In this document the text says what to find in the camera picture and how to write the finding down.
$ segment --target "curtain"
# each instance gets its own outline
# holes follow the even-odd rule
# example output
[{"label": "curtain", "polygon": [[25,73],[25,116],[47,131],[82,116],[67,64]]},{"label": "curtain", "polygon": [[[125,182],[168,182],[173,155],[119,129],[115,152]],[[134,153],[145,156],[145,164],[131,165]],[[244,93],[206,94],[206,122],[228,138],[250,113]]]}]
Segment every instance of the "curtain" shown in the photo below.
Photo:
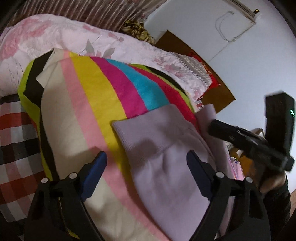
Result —
[{"label": "curtain", "polygon": [[145,20],[167,0],[28,0],[8,26],[29,16],[51,13],[86,22],[98,28],[119,31],[127,20]]}]

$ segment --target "wall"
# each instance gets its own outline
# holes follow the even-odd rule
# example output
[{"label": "wall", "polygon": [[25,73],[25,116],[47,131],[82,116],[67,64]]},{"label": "wall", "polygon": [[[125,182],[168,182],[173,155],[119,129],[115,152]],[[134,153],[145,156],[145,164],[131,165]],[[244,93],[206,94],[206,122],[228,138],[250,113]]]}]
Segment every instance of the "wall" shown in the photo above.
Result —
[{"label": "wall", "polygon": [[[228,43],[215,22],[234,10],[223,0],[169,0],[154,12],[145,27],[159,38],[167,29],[204,58],[237,99],[218,119],[246,129],[265,128],[264,96],[283,90],[296,98],[296,38],[268,0],[241,0],[261,18],[237,41]],[[240,13],[229,16],[221,29],[231,38],[250,26]],[[292,146],[296,157],[296,144]],[[288,174],[296,189],[296,167]]]}]

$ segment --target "hand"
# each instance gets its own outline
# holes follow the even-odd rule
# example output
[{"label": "hand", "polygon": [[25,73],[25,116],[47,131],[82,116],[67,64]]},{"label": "hand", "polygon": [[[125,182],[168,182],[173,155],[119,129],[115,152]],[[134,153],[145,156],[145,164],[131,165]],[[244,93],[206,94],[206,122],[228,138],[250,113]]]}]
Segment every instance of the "hand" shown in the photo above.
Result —
[{"label": "hand", "polygon": [[267,178],[259,188],[259,191],[263,194],[271,191],[276,190],[282,187],[286,182],[286,173],[277,173],[272,175],[271,177]]}]

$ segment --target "colorful striped fabric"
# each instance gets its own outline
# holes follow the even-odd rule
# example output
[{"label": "colorful striped fabric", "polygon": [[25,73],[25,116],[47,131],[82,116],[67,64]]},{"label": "colorful striped fabric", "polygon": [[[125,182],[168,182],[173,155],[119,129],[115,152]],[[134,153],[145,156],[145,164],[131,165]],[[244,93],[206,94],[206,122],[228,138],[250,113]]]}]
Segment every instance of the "colorful striped fabric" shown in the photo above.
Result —
[{"label": "colorful striped fabric", "polygon": [[106,152],[107,167],[85,201],[106,240],[168,240],[136,193],[111,123],[171,103],[197,127],[190,102],[178,86],[145,66],[55,49],[29,64],[19,96],[37,126],[51,180],[79,172],[100,150]]}]

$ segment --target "plaid fabric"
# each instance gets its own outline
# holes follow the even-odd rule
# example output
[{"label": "plaid fabric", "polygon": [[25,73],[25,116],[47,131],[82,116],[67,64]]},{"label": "plaid fabric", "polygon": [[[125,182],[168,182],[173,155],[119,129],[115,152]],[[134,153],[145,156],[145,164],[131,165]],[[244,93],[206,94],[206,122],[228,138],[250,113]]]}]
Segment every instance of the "plaid fabric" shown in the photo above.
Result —
[{"label": "plaid fabric", "polygon": [[37,133],[17,94],[0,99],[0,211],[18,235],[45,177]]}]

